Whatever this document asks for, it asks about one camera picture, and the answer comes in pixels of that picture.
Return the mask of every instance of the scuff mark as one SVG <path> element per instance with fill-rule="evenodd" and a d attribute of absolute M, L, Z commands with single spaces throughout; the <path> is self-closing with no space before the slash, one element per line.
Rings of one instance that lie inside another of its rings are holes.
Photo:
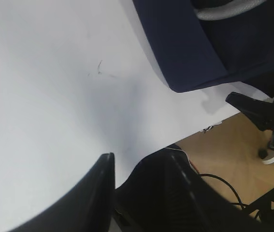
<path fill-rule="evenodd" d="M 101 66 L 102 60 L 100 61 L 98 67 L 97 67 L 97 72 L 98 74 L 102 74 L 102 72 L 100 71 L 100 66 Z"/>
<path fill-rule="evenodd" d="M 112 75 L 112 74 L 109 74 L 109 77 L 112 77 L 113 79 L 120 79 L 120 77 Z"/>

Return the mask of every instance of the blue fabric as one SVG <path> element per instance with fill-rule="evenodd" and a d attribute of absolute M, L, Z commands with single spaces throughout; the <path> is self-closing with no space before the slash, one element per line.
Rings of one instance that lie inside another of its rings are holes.
<path fill-rule="evenodd" d="M 218 21 L 199 21 L 189 0 L 133 2 L 176 92 L 246 81 L 274 70 L 274 0 Z"/>
<path fill-rule="evenodd" d="M 227 75 L 189 0 L 133 0 L 170 88 L 186 92 Z"/>

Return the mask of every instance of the desk surface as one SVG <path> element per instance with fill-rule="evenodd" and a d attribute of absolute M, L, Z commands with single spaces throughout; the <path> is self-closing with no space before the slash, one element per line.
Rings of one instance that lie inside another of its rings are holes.
<path fill-rule="evenodd" d="M 132 2 L 0 0 L 0 232 L 70 190 L 100 154 L 116 186 L 143 157 L 237 111 L 241 83 L 177 94 Z"/>

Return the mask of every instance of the black cable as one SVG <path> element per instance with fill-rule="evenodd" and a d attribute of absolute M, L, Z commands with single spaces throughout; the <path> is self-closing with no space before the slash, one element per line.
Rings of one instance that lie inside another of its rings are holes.
<path fill-rule="evenodd" d="M 231 204 L 233 204 L 233 205 L 240 205 L 240 203 L 238 203 L 238 202 L 231 202 Z"/>
<path fill-rule="evenodd" d="M 241 207 L 241 209 L 244 209 L 244 205 L 241 201 L 241 198 L 239 196 L 239 194 L 237 193 L 237 191 L 233 188 L 233 186 L 231 184 L 229 184 L 226 180 L 224 180 L 223 178 L 217 176 L 217 175 L 213 175 L 213 174 L 200 174 L 199 176 L 203 177 L 203 176 L 206 176 L 206 177 L 211 177 L 211 178 L 215 178 L 215 179 L 218 179 L 222 182 L 224 182 L 226 185 L 228 185 L 228 187 L 233 191 L 234 195 L 236 196 L 238 202 L 239 202 L 239 205 Z"/>

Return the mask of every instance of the black plastic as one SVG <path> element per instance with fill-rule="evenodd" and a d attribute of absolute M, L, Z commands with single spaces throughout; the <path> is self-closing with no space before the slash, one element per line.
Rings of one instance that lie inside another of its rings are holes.
<path fill-rule="evenodd" d="M 235 92 L 228 95 L 226 102 L 247 116 L 259 130 L 272 130 L 269 149 L 274 150 L 274 102 L 258 101 Z"/>
<path fill-rule="evenodd" d="M 259 150 L 258 150 L 258 156 L 259 156 L 259 158 L 261 158 L 262 160 L 263 160 L 264 158 L 266 158 L 266 157 L 268 156 L 268 151 L 267 151 L 267 149 L 264 149 L 264 148 L 259 149 Z"/>

